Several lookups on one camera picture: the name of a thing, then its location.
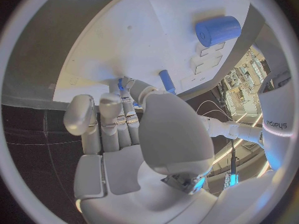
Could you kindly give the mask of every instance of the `dark floor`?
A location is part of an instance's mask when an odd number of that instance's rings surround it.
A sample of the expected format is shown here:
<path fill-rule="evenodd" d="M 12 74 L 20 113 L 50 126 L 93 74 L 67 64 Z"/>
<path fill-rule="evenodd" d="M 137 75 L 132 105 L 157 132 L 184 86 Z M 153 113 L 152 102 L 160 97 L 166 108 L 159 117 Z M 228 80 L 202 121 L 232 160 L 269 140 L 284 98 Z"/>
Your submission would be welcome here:
<path fill-rule="evenodd" d="M 205 100 L 217 101 L 211 92 L 207 92 L 188 103 L 196 110 Z M 214 104 L 205 103 L 198 113 L 204 114 L 215 108 Z M 26 184 L 65 222 L 85 223 L 75 207 L 73 192 L 77 162 L 83 155 L 82 145 L 80 137 L 70 135 L 65 129 L 62 123 L 64 112 L 2 106 L 2 114 L 10 153 Z M 210 115 L 226 121 L 219 112 Z M 213 142 L 215 152 L 218 152 L 226 145 L 226 138 L 213 138 Z M 9 204 L 8 212 L 20 212 L 9 194 L 4 195 Z M 12 216 L 7 223 L 32 223 L 22 212 Z"/>

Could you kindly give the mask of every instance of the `blue light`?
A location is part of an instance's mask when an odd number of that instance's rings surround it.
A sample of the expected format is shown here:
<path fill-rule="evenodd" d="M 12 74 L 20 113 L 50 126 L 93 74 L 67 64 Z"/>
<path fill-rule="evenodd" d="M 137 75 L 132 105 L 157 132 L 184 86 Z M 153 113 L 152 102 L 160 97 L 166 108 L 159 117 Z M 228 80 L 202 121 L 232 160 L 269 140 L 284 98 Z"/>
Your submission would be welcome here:
<path fill-rule="evenodd" d="M 234 185 L 236 185 L 238 182 L 239 182 L 239 175 L 232 174 L 232 175 L 230 176 L 230 184 L 229 184 L 229 186 L 234 186 Z"/>
<path fill-rule="evenodd" d="M 204 181 L 205 181 L 205 178 L 202 177 L 202 178 L 198 181 L 198 183 L 195 185 L 194 189 L 201 189 L 202 186 L 203 186 L 203 184 L 204 184 Z"/>

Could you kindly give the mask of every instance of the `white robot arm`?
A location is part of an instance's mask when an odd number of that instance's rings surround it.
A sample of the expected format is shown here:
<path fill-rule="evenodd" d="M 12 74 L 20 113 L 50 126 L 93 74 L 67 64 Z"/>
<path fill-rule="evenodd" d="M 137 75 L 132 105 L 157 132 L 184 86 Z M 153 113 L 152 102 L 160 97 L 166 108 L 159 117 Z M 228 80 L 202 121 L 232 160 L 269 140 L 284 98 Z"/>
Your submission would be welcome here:
<path fill-rule="evenodd" d="M 228 121 L 223 123 L 215 118 L 199 115 L 210 137 L 223 135 L 230 139 L 241 138 L 246 141 L 257 143 L 264 148 L 262 141 L 262 128 L 252 127 L 247 124 Z"/>

